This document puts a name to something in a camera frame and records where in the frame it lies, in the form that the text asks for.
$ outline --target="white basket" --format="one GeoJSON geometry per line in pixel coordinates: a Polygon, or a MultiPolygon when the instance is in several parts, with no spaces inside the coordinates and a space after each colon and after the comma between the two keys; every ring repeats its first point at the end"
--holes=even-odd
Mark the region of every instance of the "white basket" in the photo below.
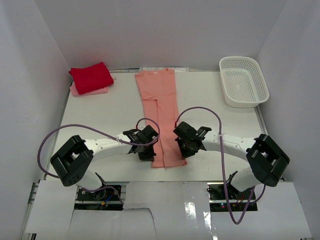
{"type": "Polygon", "coordinates": [[[226,103],[235,108],[254,108],[269,98],[269,91],[256,60],[227,56],[220,60],[221,84],[226,103]]]}

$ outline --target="white table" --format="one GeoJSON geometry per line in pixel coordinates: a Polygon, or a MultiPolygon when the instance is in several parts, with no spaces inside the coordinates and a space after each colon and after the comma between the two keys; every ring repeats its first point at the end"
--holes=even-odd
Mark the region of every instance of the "white table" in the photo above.
{"type": "MultiPolygon", "coordinates": [[[[113,73],[115,83],[107,94],[68,98],[62,125],[83,124],[111,135],[135,128],[144,117],[140,93],[134,73],[113,73]]],[[[214,110],[222,120],[222,132],[240,137],[258,137],[261,127],[254,108],[234,108],[226,104],[219,72],[176,72],[179,111],[193,106],[214,110]]],[[[216,117],[205,110],[186,112],[182,118],[194,128],[201,126],[218,130],[216,117]]],[[[97,139],[103,136],[78,127],[69,127],[58,134],[54,152],[71,136],[97,139]]],[[[225,156],[227,176],[247,168],[249,164],[237,157],[225,156]]],[[[135,154],[117,155],[91,163],[89,169],[99,173],[106,182],[130,181],[221,181],[219,152],[199,151],[188,158],[188,165],[173,168],[151,168],[150,162],[140,162],[135,154]]]]}

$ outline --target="cable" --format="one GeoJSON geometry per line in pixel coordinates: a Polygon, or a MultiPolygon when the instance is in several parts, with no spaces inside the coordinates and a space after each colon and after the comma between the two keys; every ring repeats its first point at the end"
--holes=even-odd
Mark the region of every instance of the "cable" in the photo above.
{"type": "Polygon", "coordinates": [[[237,204],[238,206],[244,202],[245,194],[242,194],[241,201],[237,204]]]}
{"type": "Polygon", "coordinates": [[[255,201],[250,203],[250,205],[256,204],[262,198],[263,194],[265,193],[265,190],[266,190],[266,185],[263,186],[263,189],[262,189],[260,196],[255,201]]]}
{"type": "Polygon", "coordinates": [[[106,200],[104,200],[104,202],[107,203],[113,196],[114,194],[112,193],[106,200]]]}
{"type": "Polygon", "coordinates": [[[150,118],[147,118],[147,117],[141,118],[141,119],[137,122],[136,125],[138,125],[138,123],[140,123],[142,120],[149,120],[149,121],[153,122],[153,123],[155,124],[155,126],[158,128],[158,136],[156,136],[151,142],[149,142],[149,143],[144,143],[144,144],[134,143],[134,142],[129,142],[129,141],[124,141],[124,140],[122,140],[122,139],[118,139],[118,138],[115,137],[115,136],[109,135],[109,134],[107,134],[107,133],[105,133],[105,132],[103,132],[103,131],[99,131],[99,130],[93,128],[93,127],[86,126],[86,125],[82,125],[82,124],[76,124],[76,123],[74,123],[74,124],[67,124],[67,125],[63,125],[63,126],[57,127],[56,129],[54,129],[54,130],[52,130],[51,132],[49,132],[49,133],[44,137],[43,141],[42,141],[41,144],[40,144],[40,147],[39,147],[39,149],[38,149],[38,153],[37,153],[37,156],[36,156],[36,160],[37,160],[38,166],[39,166],[39,168],[42,170],[42,172],[44,172],[45,174],[47,174],[47,175],[49,175],[49,176],[51,176],[51,177],[53,177],[53,178],[56,178],[56,179],[59,178],[57,175],[54,175],[54,174],[48,172],[47,170],[45,170],[45,168],[41,165],[40,156],[41,156],[42,148],[44,147],[44,145],[45,145],[46,141],[48,140],[48,138],[49,138],[52,134],[54,134],[55,132],[59,131],[60,129],[64,129],[64,128],[68,128],[68,127],[79,127],[79,128],[89,129],[89,130],[94,131],[94,132],[96,132],[96,133],[98,133],[98,134],[101,134],[101,135],[103,135],[103,136],[106,136],[106,137],[108,137],[108,138],[110,138],[110,139],[113,139],[113,140],[115,140],[115,141],[119,141],[120,143],[132,145],[132,146],[146,147],[146,146],[149,146],[149,145],[151,145],[151,144],[154,144],[154,143],[157,142],[158,139],[159,139],[159,136],[160,136],[160,127],[159,127],[159,125],[158,125],[154,120],[152,120],[152,119],[150,119],[150,118]]]}
{"type": "Polygon", "coordinates": [[[118,198],[119,198],[120,203],[122,204],[122,206],[124,205],[124,202],[122,201],[118,190],[115,189],[113,186],[103,186],[103,187],[100,187],[100,188],[94,189],[94,190],[89,190],[89,189],[86,189],[86,188],[84,188],[84,187],[82,187],[81,189],[84,190],[84,191],[86,191],[86,192],[89,192],[89,193],[94,193],[94,192],[96,192],[96,191],[100,191],[100,190],[104,190],[104,189],[112,189],[112,190],[114,191],[114,193],[118,196],[118,198]]]}
{"type": "Polygon", "coordinates": [[[234,203],[232,204],[232,207],[237,206],[237,203],[239,202],[239,200],[240,200],[240,198],[238,198],[238,199],[236,200],[236,202],[234,202],[234,203]]]}
{"type": "Polygon", "coordinates": [[[248,209],[248,206],[250,204],[250,201],[252,199],[252,196],[254,194],[254,190],[255,190],[255,187],[253,187],[251,189],[251,193],[249,195],[249,198],[248,198],[248,201],[247,203],[245,204],[245,207],[244,207],[244,210],[241,214],[241,217],[239,218],[238,221],[235,220],[234,218],[234,215],[232,213],[232,209],[231,209],[231,206],[230,206],[230,201],[229,201],[229,196],[228,196],[228,187],[227,187],[227,178],[226,178],[226,167],[225,167],[225,151],[224,151],[224,144],[223,144],[223,139],[222,139],[222,123],[221,123],[221,119],[220,117],[218,116],[218,114],[216,114],[214,111],[212,111],[211,109],[207,108],[207,107],[203,107],[203,106],[194,106],[194,107],[190,107],[190,108],[187,108],[186,110],[184,110],[182,113],[180,113],[180,115],[178,116],[178,118],[176,119],[175,123],[174,123],[174,127],[177,126],[177,123],[180,119],[180,117],[182,116],[182,114],[184,114],[185,112],[189,111],[189,110],[192,110],[192,109],[204,109],[204,110],[207,110],[209,112],[211,112],[212,114],[214,114],[216,116],[216,118],[218,119],[218,122],[219,122],[219,140],[220,140],[220,151],[221,151],[221,165],[222,165],[222,178],[223,178],[223,188],[224,188],[224,196],[225,196],[225,200],[226,200],[226,206],[228,208],[228,211],[229,211],[229,214],[230,214],[230,217],[231,217],[231,220],[233,221],[234,224],[238,225],[241,223],[241,221],[243,220],[244,216],[245,216],[245,213],[248,209]]]}

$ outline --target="pink garment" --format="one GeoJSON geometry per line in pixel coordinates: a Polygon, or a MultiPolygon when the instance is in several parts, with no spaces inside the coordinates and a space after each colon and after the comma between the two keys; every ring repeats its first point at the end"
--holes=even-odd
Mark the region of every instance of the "pink garment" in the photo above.
{"type": "Polygon", "coordinates": [[[94,91],[90,91],[90,92],[87,92],[85,94],[79,94],[78,91],[77,91],[77,88],[76,88],[76,85],[75,83],[73,82],[71,87],[70,87],[70,92],[72,94],[72,96],[74,97],[78,97],[78,96],[86,96],[86,95],[95,95],[95,94],[106,94],[108,92],[108,87],[104,87],[104,88],[100,88],[100,89],[97,89],[97,90],[94,90],[94,91]]]}
{"type": "MultiPolygon", "coordinates": [[[[158,71],[142,71],[135,75],[144,116],[156,121],[161,129],[159,141],[154,145],[156,156],[152,167],[170,168],[187,165],[182,159],[177,136],[173,133],[179,116],[176,94],[175,71],[165,68],[158,71]]],[[[157,127],[146,121],[155,130],[157,127]]]]}

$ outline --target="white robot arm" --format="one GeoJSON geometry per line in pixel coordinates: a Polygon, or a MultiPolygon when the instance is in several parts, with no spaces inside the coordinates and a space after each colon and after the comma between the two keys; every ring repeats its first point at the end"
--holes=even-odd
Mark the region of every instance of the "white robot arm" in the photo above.
{"type": "MultiPolygon", "coordinates": [[[[221,151],[220,135],[209,127],[202,126],[196,130],[181,122],[173,132],[178,136],[176,141],[183,158],[195,155],[198,150],[221,151]]],[[[270,136],[261,134],[258,138],[244,138],[223,135],[222,138],[224,153],[250,164],[250,167],[230,175],[227,185],[231,190],[243,192],[259,184],[277,185],[290,159],[270,136]]]]}
{"type": "Polygon", "coordinates": [[[88,169],[91,162],[131,153],[138,154],[141,161],[153,162],[156,155],[154,143],[149,143],[157,136],[150,125],[143,130],[132,129],[117,136],[117,139],[136,145],[110,138],[87,140],[75,135],[52,156],[50,162],[65,187],[76,184],[87,190],[96,190],[104,185],[104,181],[88,169]]]}
{"type": "MultiPolygon", "coordinates": [[[[220,136],[208,127],[195,130],[186,122],[181,122],[173,131],[182,159],[195,155],[198,150],[220,152],[220,136]]],[[[158,133],[150,126],[143,130],[129,130],[117,138],[135,143],[148,144],[158,133]]],[[[224,153],[248,161],[250,167],[234,172],[227,184],[230,192],[243,192],[259,184],[275,187],[290,162],[288,156],[268,135],[258,138],[244,138],[223,135],[224,153]]],[[[50,162],[66,187],[78,185],[87,190],[99,189],[104,181],[98,174],[88,169],[92,161],[120,154],[137,153],[141,161],[153,161],[156,155],[153,144],[132,146],[110,138],[84,140],[80,136],[71,137],[55,153],[50,162]]]]}

